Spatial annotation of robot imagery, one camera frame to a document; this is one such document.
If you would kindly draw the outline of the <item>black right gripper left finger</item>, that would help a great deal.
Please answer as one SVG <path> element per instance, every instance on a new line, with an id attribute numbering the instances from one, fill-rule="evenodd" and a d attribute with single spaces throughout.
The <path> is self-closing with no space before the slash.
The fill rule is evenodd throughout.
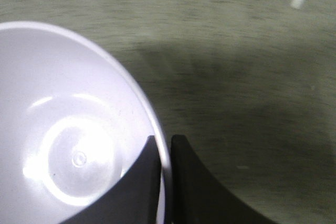
<path id="1" fill-rule="evenodd" d="M 154 136 L 125 175 L 102 197 L 64 221 L 74 223 L 156 223 L 161 161 Z"/>

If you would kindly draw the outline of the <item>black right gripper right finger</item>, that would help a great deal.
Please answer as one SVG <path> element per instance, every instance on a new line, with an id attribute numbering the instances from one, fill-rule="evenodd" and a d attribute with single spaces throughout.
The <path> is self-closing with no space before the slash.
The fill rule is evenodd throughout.
<path id="1" fill-rule="evenodd" d="M 270 223 L 225 188 L 184 135 L 171 141 L 174 223 Z"/>

